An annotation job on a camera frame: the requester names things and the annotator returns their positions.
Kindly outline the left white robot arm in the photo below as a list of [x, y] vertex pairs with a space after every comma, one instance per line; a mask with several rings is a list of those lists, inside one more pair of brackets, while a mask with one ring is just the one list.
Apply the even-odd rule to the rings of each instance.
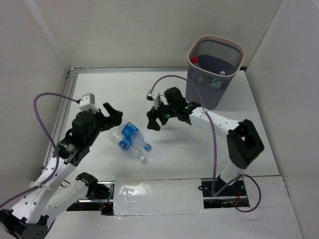
[[86, 172], [76, 176], [62, 191], [58, 188], [90, 152], [98, 135], [121, 124], [123, 113], [109, 103], [103, 106], [109, 113], [108, 117], [93, 107], [76, 115], [72, 127], [57, 145], [58, 155], [50, 159], [38, 181], [33, 184], [36, 189], [10, 209], [0, 210], [0, 225], [12, 237], [43, 239], [55, 219], [70, 205], [82, 197], [92, 199], [98, 194], [97, 178]]

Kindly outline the blue label bottle white cap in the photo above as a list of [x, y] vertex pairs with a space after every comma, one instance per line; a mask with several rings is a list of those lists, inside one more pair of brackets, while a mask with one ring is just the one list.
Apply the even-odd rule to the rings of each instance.
[[142, 151], [142, 148], [136, 143], [133, 143], [129, 139], [125, 138], [123, 135], [110, 131], [109, 133], [110, 141], [116, 145], [130, 160], [145, 164], [147, 158]]

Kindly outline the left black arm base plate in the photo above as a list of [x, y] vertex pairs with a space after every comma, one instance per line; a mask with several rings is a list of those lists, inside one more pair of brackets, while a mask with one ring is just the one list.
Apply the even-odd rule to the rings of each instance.
[[102, 216], [114, 215], [113, 182], [99, 182], [94, 194], [77, 200], [67, 208], [68, 212], [99, 212]]

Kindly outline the red label water bottle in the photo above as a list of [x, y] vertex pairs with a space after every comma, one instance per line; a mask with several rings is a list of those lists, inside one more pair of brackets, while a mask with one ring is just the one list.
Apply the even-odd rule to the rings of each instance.
[[193, 65], [199, 67], [199, 58], [197, 56], [192, 57], [190, 60]]

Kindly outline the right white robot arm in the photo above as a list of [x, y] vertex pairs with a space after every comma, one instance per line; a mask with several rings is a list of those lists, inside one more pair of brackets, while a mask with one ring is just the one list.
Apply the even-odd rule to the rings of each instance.
[[237, 177], [244, 173], [265, 148], [254, 124], [248, 119], [228, 119], [203, 108], [199, 103], [187, 102], [176, 87], [167, 89], [164, 96], [166, 103], [160, 99], [159, 94], [148, 91], [147, 100], [154, 105], [147, 112], [147, 128], [159, 131], [170, 118], [177, 118], [181, 122], [214, 132], [225, 140], [229, 160], [215, 180], [213, 193], [229, 195], [235, 189]]

